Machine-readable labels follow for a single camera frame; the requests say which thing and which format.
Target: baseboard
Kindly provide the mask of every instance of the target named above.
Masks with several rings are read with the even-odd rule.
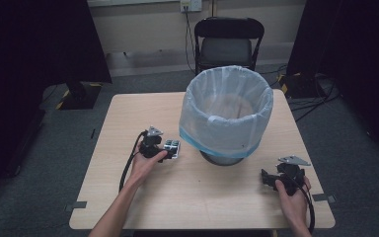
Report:
[[[293,45],[293,42],[262,44],[257,65],[288,63]],[[190,49],[109,53],[106,61],[112,77],[195,69]]]

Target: electrical outlet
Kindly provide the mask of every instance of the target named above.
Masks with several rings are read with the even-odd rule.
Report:
[[[190,0],[181,0],[181,12],[190,12]]]
[[[200,12],[202,10],[202,0],[191,0],[190,8],[192,12]]]
[[[181,12],[200,12],[202,0],[181,0]]]

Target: forearm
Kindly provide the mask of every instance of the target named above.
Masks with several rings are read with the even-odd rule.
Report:
[[[311,237],[309,229],[305,222],[302,221],[288,221],[290,224],[291,231],[295,237]]]
[[[135,182],[127,181],[89,236],[119,236],[137,189]]]

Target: wire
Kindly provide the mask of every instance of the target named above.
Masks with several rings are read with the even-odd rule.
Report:
[[[211,17],[214,17],[214,1],[211,1]]]
[[[325,75],[325,77],[322,77],[322,76],[316,76],[315,79],[316,79],[316,81],[315,81],[316,92],[317,92],[317,94],[318,94],[320,97],[323,97],[323,96],[319,94],[319,91],[320,91],[320,90],[319,90],[319,88],[318,88],[317,80],[321,80],[321,79],[330,79],[330,80],[334,81],[334,83],[332,84],[332,87],[335,86],[335,80],[329,78],[329,76],[326,76],[326,75]],[[318,100],[318,97],[314,98],[312,101],[289,102],[288,104],[289,104],[289,105],[307,105],[307,104],[314,104],[314,105],[316,105],[316,104],[319,104],[319,103],[323,102],[323,100],[320,100],[320,101],[317,101],[317,102],[316,102],[316,100]],[[297,109],[294,109],[294,110],[291,110],[291,111],[298,111],[298,110],[302,110],[302,109],[306,109],[306,108],[310,108],[310,107],[313,107],[313,106],[308,106],[308,107],[304,107],[304,108],[297,108]]]
[[[314,110],[318,109],[323,104],[337,99],[340,94],[337,94],[335,97],[333,97],[333,98],[331,98],[331,99],[328,100],[328,98],[332,94],[332,91],[334,90],[334,87],[335,87],[335,82],[332,84],[331,89],[330,89],[328,95],[322,101],[318,102],[316,105],[311,105],[311,106],[307,106],[307,107],[302,107],[302,108],[297,108],[297,109],[291,110],[292,112],[294,112],[294,111],[299,111],[299,110],[303,110],[303,109],[312,108],[310,111],[306,112],[304,115],[302,115],[300,118],[297,118],[295,121],[298,122],[298,121],[302,120],[303,118],[305,118],[307,115],[309,115],[310,113],[312,113]]]
[[[189,53],[188,53],[188,38],[190,37],[190,44],[192,46],[192,57],[194,58],[195,60],[195,52],[194,52],[194,49],[193,49],[193,40],[192,40],[192,33],[190,31],[190,20],[189,20],[189,12],[188,12],[188,7],[184,7],[185,8],[185,13],[186,13],[186,18],[187,18],[187,29],[186,29],[186,57],[187,57],[187,65],[189,66],[189,69],[191,70],[191,72],[196,75],[195,71],[190,67],[190,61],[189,61]]]
[[[280,67],[278,67],[278,69],[276,71],[270,71],[270,72],[258,72],[260,74],[271,74],[271,73],[279,73],[280,71],[282,71],[283,69],[285,69],[284,67],[287,67],[287,65],[282,65]]]
[[[328,96],[325,96],[325,97],[330,97],[331,94],[332,94],[332,90],[330,92],[328,92]],[[302,108],[296,108],[296,109],[292,109],[291,111],[294,112],[294,111],[299,111],[299,110],[303,110],[303,109],[307,109],[307,108],[311,108],[311,107],[314,107],[316,106],[317,104],[319,103],[322,103],[325,99],[322,99],[322,100],[319,100],[317,101],[319,98],[316,97],[316,98],[313,98],[312,101],[300,101],[300,102],[288,102],[288,105],[297,105],[297,106],[304,106],[304,105],[308,105],[308,104],[312,104],[311,106],[306,106],[306,107],[302,107]]]
[[[313,233],[313,230],[315,229],[315,207],[313,206],[313,203],[312,203],[312,196],[310,195],[310,188],[307,186],[306,183],[304,183],[304,185],[306,186],[307,188],[307,193],[303,190],[303,187],[300,187],[300,185],[289,175],[287,175],[287,172],[285,172],[285,169],[280,167],[282,172],[288,177],[290,178],[291,182],[293,182],[293,184],[295,186],[297,186],[297,188],[301,191],[301,193],[304,195],[304,198],[306,198],[307,200],[307,203],[309,204],[309,212],[310,212],[310,224],[309,224],[309,232],[310,234]]]
[[[119,192],[122,190],[122,187],[124,187],[124,180],[125,180],[125,176],[127,176],[127,171],[128,171],[128,168],[130,167],[131,165],[131,161],[133,160],[134,156],[137,155],[139,152],[136,152],[134,153],[136,147],[137,147],[137,143],[138,141],[140,140],[140,137],[145,133],[146,131],[142,131],[140,132],[140,134],[137,136],[137,139],[134,143],[134,146],[133,146],[133,149],[131,150],[131,154],[130,156],[128,157],[128,160],[127,160],[127,163],[125,164],[125,167],[124,167],[124,170],[122,171],[122,175],[121,175],[121,181],[119,182]]]

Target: plastic bin liner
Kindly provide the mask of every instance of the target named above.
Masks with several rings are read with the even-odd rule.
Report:
[[[180,137],[209,155],[246,158],[260,145],[273,93],[257,72],[225,66],[199,73],[187,87]]]

